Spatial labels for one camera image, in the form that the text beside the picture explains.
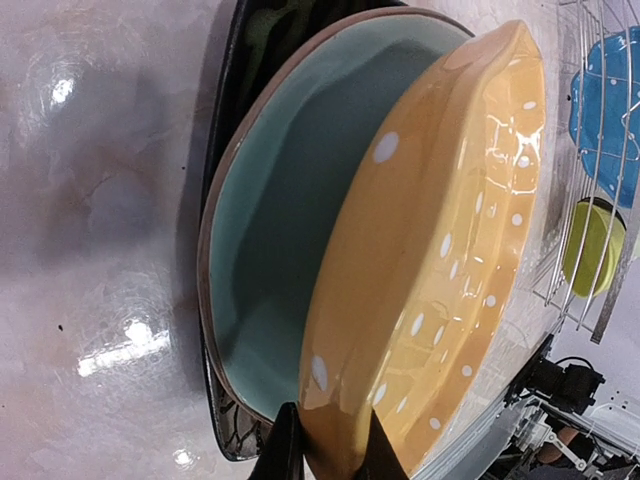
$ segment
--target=white countertop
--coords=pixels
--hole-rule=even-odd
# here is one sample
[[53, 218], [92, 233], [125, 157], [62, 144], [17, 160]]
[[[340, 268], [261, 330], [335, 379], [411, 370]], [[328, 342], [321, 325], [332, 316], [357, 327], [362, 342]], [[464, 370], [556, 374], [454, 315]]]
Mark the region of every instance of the white countertop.
[[[234, 6], [220, 3], [3, 5], [4, 479], [225, 480], [251, 470], [217, 449], [197, 324], [200, 179]], [[548, 60], [550, 104], [558, 98], [555, 2], [414, 3], [476, 33], [526, 19]], [[514, 301], [441, 447], [502, 391], [555, 317], [528, 293], [551, 155]]]

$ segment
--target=bowl rim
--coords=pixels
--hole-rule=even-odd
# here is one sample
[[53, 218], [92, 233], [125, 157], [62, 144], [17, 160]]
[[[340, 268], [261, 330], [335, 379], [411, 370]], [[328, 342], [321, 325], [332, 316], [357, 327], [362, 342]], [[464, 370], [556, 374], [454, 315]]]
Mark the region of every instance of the bowl rim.
[[213, 314], [213, 301], [211, 298], [209, 265], [211, 261], [211, 237], [213, 226], [215, 224], [215, 213], [220, 194], [222, 193], [229, 171], [231, 170], [231, 167], [233, 166], [233, 163], [237, 158], [237, 153], [240, 150], [241, 145], [243, 144], [249, 131], [257, 122], [263, 109], [272, 99], [274, 94], [278, 91], [285, 79], [288, 78], [289, 74], [293, 72], [293, 70], [295, 70], [295, 68], [298, 67], [311, 53], [323, 46], [328, 40], [330, 40], [338, 33], [359, 23], [381, 17], [416, 15], [441, 21], [458, 29], [460, 32], [468, 35], [469, 37], [474, 37], [473, 33], [469, 29], [464, 27], [456, 20], [440, 12], [420, 7], [377, 8], [356, 13], [354, 15], [341, 19], [336, 23], [331, 24], [330, 26], [314, 35], [307, 42], [305, 42], [282, 65], [282, 67], [280, 67], [273, 78], [269, 81], [267, 86], [260, 93], [254, 104], [251, 106], [251, 108], [243, 118], [242, 122], [240, 122], [238, 128], [236, 129], [236, 132], [229, 142], [229, 145], [227, 146], [224, 154], [221, 157], [220, 163], [214, 175], [211, 188], [209, 189], [209, 193], [207, 195], [205, 207], [202, 212], [202, 222], [200, 224], [196, 261], [198, 304], [200, 308], [200, 322], [202, 325], [204, 342], [209, 352], [214, 372], [218, 376], [218, 379], [220, 380], [220, 383], [222, 384], [225, 391], [229, 394], [232, 400], [241, 405], [242, 408], [247, 410], [255, 418], [267, 425], [272, 425], [273, 420], [248, 405], [233, 388], [232, 382], [229, 380], [229, 377], [224, 370], [220, 351], [216, 343], [214, 328], [215, 319]]

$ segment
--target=black plastic part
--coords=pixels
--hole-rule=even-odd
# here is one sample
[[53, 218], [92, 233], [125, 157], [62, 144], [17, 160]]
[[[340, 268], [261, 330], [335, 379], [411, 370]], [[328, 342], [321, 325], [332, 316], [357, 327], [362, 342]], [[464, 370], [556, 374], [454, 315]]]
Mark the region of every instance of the black plastic part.
[[[249, 480], [303, 480], [303, 448], [303, 431], [296, 405], [286, 403], [280, 408]], [[364, 461], [353, 480], [409, 480], [375, 412], [371, 415]]]
[[582, 415], [588, 407], [595, 404], [593, 396], [604, 382], [604, 377], [589, 367], [569, 365], [562, 368], [549, 360], [541, 359], [525, 386], [560, 411]]

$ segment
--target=white polka dot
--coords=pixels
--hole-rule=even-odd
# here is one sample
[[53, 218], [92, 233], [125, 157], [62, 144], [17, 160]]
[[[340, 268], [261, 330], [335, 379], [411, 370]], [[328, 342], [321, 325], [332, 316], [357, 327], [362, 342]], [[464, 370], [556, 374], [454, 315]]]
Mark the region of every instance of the white polka dot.
[[531, 163], [531, 160], [526, 155], [523, 155], [518, 159], [518, 166], [520, 168], [527, 168], [530, 163]]
[[424, 322], [424, 313], [418, 315], [411, 326], [411, 336], [415, 337], [422, 328], [422, 322]]
[[400, 400], [400, 403], [398, 404], [398, 408], [396, 408], [396, 413], [400, 413], [406, 404], [407, 404], [407, 397], [404, 397], [402, 400]]
[[400, 137], [396, 132], [387, 133], [382, 137], [380, 142], [378, 142], [378, 145], [373, 152], [373, 161], [376, 163], [383, 163], [389, 160], [393, 154], [396, 153], [399, 142]]
[[442, 241], [442, 245], [440, 246], [440, 257], [444, 258], [447, 256], [447, 254], [449, 253], [449, 250], [451, 249], [451, 234], [447, 233], [447, 236], [444, 237], [444, 240]]
[[480, 213], [482, 209], [482, 201], [484, 200], [484, 193], [480, 192], [478, 198], [476, 198], [476, 213]]
[[329, 386], [329, 375], [327, 374], [327, 366], [322, 357], [315, 355], [311, 359], [311, 375], [320, 390], [326, 392]]
[[376, 396], [373, 398], [373, 406], [375, 407], [380, 401], [383, 399], [384, 394], [387, 393], [387, 384], [383, 383], [378, 387], [376, 391]]
[[436, 346], [440, 343], [440, 340], [442, 340], [443, 335], [444, 335], [444, 325], [441, 326], [436, 332], [436, 338], [433, 339], [433, 346]]
[[458, 261], [453, 262], [453, 266], [451, 267], [451, 271], [449, 272], [449, 280], [453, 280], [456, 277], [456, 273], [458, 273]]

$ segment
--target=bowl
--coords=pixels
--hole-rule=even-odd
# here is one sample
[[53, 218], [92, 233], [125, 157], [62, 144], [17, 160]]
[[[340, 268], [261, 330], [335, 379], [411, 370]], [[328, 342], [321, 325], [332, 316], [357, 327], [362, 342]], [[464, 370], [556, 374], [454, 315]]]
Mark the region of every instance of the bowl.
[[[573, 213], [569, 241], [563, 259], [563, 273], [567, 282], [571, 284], [571, 290], [578, 297], [587, 298], [590, 294], [600, 295], [607, 291], [613, 281], [613, 276], [618, 266], [618, 260], [622, 253], [622, 245], [626, 234], [626, 227], [622, 216], [616, 212], [613, 219], [613, 227], [609, 242], [605, 245], [607, 231], [613, 216], [613, 205], [606, 200], [594, 198], [589, 215], [589, 226], [586, 228], [589, 212], [589, 199], [583, 199], [576, 205]], [[604, 252], [602, 267], [598, 273], [600, 258]]]
[[544, 124], [540, 52], [513, 21], [438, 60], [378, 130], [305, 330], [300, 418], [319, 480], [353, 477], [372, 409], [407, 474], [451, 421], [515, 282]]
[[285, 6], [279, 0], [237, 2], [211, 119], [204, 167], [203, 207], [229, 140], [282, 64], [313, 35], [344, 17], [361, 10], [402, 5], [396, 0], [323, 0], [287, 3]]
[[201, 227], [200, 307], [221, 383], [258, 418], [298, 398], [313, 286], [371, 139], [411, 83], [469, 37], [408, 7], [337, 22], [287, 60], [226, 149]]
[[[615, 199], [618, 191], [618, 179], [622, 167], [625, 126], [628, 102], [633, 112], [629, 119], [630, 135], [627, 140], [626, 162], [620, 182], [619, 204], [626, 208], [633, 205], [633, 197], [638, 183], [640, 169], [640, 26], [629, 29], [630, 55], [633, 65], [634, 84], [629, 98], [628, 51], [621, 45], [627, 43], [626, 33], [619, 32], [605, 38], [604, 52], [602, 42], [596, 43], [589, 52], [587, 67], [583, 77], [577, 73], [571, 83], [571, 117], [569, 133], [579, 146], [580, 158], [586, 173], [594, 178], [597, 174], [598, 185]], [[602, 56], [606, 58], [606, 72], [603, 72]], [[603, 108], [602, 87], [604, 82], [604, 102], [606, 105], [604, 121], [600, 116]], [[601, 147], [600, 163], [598, 150]]]

